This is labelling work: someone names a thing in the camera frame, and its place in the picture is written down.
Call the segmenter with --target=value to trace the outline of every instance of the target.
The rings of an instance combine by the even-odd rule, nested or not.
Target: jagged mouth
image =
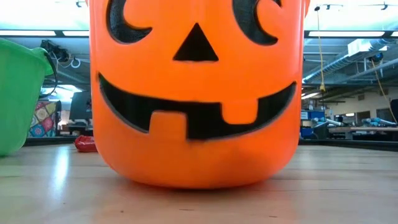
[[[149,133],[150,119],[155,111],[178,111],[187,116],[188,140],[224,139],[251,133],[266,127],[290,105],[296,83],[258,99],[257,118],[250,124],[228,124],[221,112],[221,103],[173,101],[128,93],[110,84],[99,74],[102,96],[113,111],[130,127]]]

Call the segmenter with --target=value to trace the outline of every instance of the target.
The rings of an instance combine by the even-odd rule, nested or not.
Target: crescent eye
[[[279,7],[282,7],[281,0],[273,1],[277,3]],[[233,0],[235,19],[244,35],[246,35],[246,37],[251,41],[260,45],[274,45],[278,42],[278,38],[268,34],[261,27],[257,15],[258,2],[259,0]]]
[[[126,0],[109,0],[106,22],[112,38],[124,44],[131,44],[142,40],[152,28],[138,28],[124,20],[123,10]]]

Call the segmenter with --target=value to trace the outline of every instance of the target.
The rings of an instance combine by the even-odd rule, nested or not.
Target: colorful quilt
[[[39,101],[30,124],[28,138],[55,137],[57,102]]]

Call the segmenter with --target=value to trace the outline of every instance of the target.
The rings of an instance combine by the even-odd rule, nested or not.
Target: green plastic bin
[[[0,157],[24,145],[44,77],[51,74],[44,49],[0,39]]]

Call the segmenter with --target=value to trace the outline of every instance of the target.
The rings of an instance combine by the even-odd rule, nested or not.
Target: bucket handle
[[[51,66],[51,68],[52,68],[52,70],[53,70],[53,74],[54,74],[54,78],[55,78],[55,85],[54,85],[54,89],[53,89],[50,93],[47,93],[47,94],[44,94],[44,95],[40,95],[40,96],[39,96],[39,99],[42,99],[42,98],[46,98],[46,97],[48,97],[48,96],[51,96],[51,94],[52,94],[53,92],[55,92],[55,89],[56,89],[57,86],[58,86],[57,68],[55,68],[54,62],[52,61],[51,56],[49,55],[49,53],[44,52],[44,56],[45,56],[45,58],[49,61],[50,66]]]

